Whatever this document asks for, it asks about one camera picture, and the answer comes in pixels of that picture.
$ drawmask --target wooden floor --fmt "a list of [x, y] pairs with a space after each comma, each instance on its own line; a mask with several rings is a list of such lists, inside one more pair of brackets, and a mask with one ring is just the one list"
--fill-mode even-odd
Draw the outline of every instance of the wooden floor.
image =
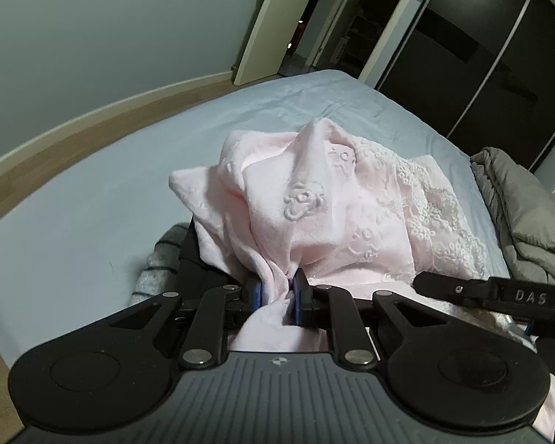
[[[274, 78], [279, 77], [275, 75], [241, 87], [223, 81], [188, 90], [113, 117], [106, 126], [88, 128], [58, 142], [0, 177], [0, 218], [55, 175], [124, 136], [199, 103]], [[8, 369], [0, 357], [0, 444], [22, 428], [8, 395], [7, 375]]]

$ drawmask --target silver door strip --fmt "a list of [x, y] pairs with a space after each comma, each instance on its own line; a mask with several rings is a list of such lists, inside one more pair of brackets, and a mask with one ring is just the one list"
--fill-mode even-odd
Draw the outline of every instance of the silver door strip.
[[537, 161], [539, 160], [539, 158], [543, 155], [543, 153], [545, 152], [545, 150], [548, 148], [548, 146], [551, 144], [551, 142], [554, 140], [555, 138], [555, 132], [553, 132], [553, 135], [551, 135], [551, 138], [549, 138], [549, 141], [545, 144], [545, 146], [543, 147], [543, 149], [540, 151], [539, 155], [537, 155], [537, 157], [534, 159], [533, 163], [530, 165], [530, 167], [528, 167], [528, 171], [530, 172], [530, 169], [532, 167], [534, 167], [534, 164], [537, 163]]
[[419, 23], [419, 21], [421, 19], [421, 16], [424, 14], [424, 11], [426, 11], [426, 7], [428, 6], [428, 4], [430, 2], [430, 0], [416, 0], [416, 1], [418, 1], [420, 3], [423, 2], [423, 3], [419, 7], [419, 9], [417, 10], [417, 13], [416, 13], [415, 17], [413, 18], [413, 21], [411, 22], [411, 25], [409, 26], [409, 29], [407, 30], [407, 33], [403, 36], [403, 40], [401, 40], [401, 43], [399, 44], [399, 46], [395, 50], [395, 54], [391, 58], [390, 62], [386, 65], [383, 75], [380, 77], [380, 80], [378, 81], [378, 84], [374, 88], [374, 90], [376, 90], [376, 91], [380, 91], [380, 87], [382, 87], [383, 83], [385, 82], [386, 78], [388, 77], [388, 74], [391, 72], [392, 67], [395, 66], [395, 63], [397, 63], [397, 59], [399, 58], [399, 55], [401, 55], [401, 52], [403, 51], [403, 48], [405, 48], [405, 45], [406, 45], [407, 41], [409, 40], [409, 37], [413, 33], [413, 30], [416, 29], [417, 23]]
[[487, 83], [487, 80], [490, 79], [491, 74], [495, 70], [498, 63], [500, 62], [501, 57], [504, 55], [505, 49], [508, 48], [508, 45], [509, 45], [510, 41], [512, 40], [512, 37], [514, 36], [516, 30], [518, 29], [518, 26], [520, 25], [520, 22], [522, 21], [522, 18], [524, 17], [524, 14], [525, 14], [526, 9], [528, 8], [529, 4], [530, 4], [530, 0], [525, 0], [524, 1], [524, 5], [522, 5], [522, 8], [520, 9], [520, 13], [518, 15], [518, 18], [516, 18], [516, 21], [514, 22], [514, 26], [512, 27], [512, 29], [511, 29], [511, 31], [508, 35], [508, 38], [504, 42], [504, 46], [501, 47], [501, 50], [499, 50], [498, 56], [495, 59], [495, 61], [491, 64], [491, 68], [490, 68], [489, 72], [487, 72], [487, 75], [485, 76], [485, 78], [481, 82], [481, 85], [479, 85], [479, 88], [477, 88], [477, 91], [475, 91], [475, 94], [473, 95], [471, 101], [467, 104], [467, 106], [463, 110], [462, 114], [460, 114], [459, 119], [456, 121], [454, 126], [450, 129], [450, 132], [448, 132], [448, 135], [446, 136], [446, 138], [450, 138], [450, 136], [452, 135], [452, 132], [454, 132], [454, 129], [457, 127], [458, 124], [460, 124], [460, 121], [466, 115], [466, 112], [469, 111], [469, 109], [471, 108], [471, 105], [473, 105], [473, 103], [475, 102], [475, 100], [477, 99], [479, 94], [481, 93], [481, 90], [483, 89], [483, 87]]

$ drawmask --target silver screw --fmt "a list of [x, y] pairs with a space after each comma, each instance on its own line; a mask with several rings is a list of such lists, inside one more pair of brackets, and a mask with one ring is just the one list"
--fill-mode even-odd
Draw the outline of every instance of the silver screw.
[[205, 349], [189, 349], [183, 353], [183, 360], [190, 364], [205, 364], [211, 358], [212, 355]]
[[348, 350], [344, 357], [346, 361], [358, 365], [370, 364], [374, 360], [374, 354], [364, 349]]

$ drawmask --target open door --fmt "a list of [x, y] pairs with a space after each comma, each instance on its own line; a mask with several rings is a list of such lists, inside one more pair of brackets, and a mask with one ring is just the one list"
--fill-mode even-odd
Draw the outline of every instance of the open door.
[[308, 0], [264, 0], [234, 78], [243, 85], [275, 75]]

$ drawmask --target bed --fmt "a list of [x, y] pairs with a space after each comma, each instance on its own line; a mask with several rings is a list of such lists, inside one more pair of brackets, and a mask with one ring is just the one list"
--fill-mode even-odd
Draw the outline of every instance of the bed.
[[133, 133], [70, 167], [0, 220], [0, 353], [9, 366], [31, 347], [127, 306], [152, 246], [190, 215], [169, 174], [218, 161], [236, 128], [295, 131], [329, 117], [400, 156], [430, 154], [508, 277], [469, 157], [380, 93], [326, 70], [268, 81]]

